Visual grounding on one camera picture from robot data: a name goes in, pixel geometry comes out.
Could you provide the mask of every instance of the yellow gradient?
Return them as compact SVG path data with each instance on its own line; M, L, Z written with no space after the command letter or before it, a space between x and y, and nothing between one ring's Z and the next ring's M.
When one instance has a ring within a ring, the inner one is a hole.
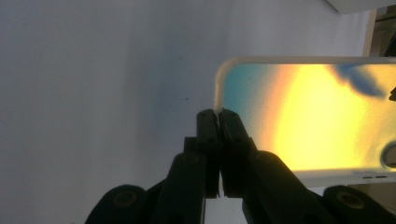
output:
M378 139L384 135L383 118L389 112L386 122L395 121L388 99L356 92L328 65L286 65L281 73L269 97L258 102L266 111L255 115L261 124L255 133L259 148L273 151L294 171L378 166L383 147L378 141L392 138ZM394 76L389 78L382 76L377 84L396 86Z

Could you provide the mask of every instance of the colorful screen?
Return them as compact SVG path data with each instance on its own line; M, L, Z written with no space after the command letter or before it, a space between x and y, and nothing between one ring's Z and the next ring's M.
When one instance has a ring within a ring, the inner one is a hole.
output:
M383 169L396 142L395 87L389 64L240 64L223 106L293 171Z

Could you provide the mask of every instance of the smartphone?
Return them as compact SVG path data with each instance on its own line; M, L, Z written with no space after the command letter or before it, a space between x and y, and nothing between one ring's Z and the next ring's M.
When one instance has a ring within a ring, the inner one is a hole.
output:
M391 58L235 58L216 75L214 110L238 113L307 187L394 182L395 87Z

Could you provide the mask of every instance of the gray wall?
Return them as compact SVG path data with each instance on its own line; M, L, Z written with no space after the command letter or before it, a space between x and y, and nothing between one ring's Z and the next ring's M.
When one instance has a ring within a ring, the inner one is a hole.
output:
M109 190L166 177L219 65L360 56L368 12L324 0L1 1L0 223L82 223ZM240 200L206 223L243 223Z

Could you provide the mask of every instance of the white backdrop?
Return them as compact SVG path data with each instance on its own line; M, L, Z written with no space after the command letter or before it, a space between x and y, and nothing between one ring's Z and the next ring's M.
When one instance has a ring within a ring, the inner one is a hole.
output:
M0 1L0 223L83 223L166 177L233 56L361 56L369 12L324 0ZM244 223L240 200L206 223Z

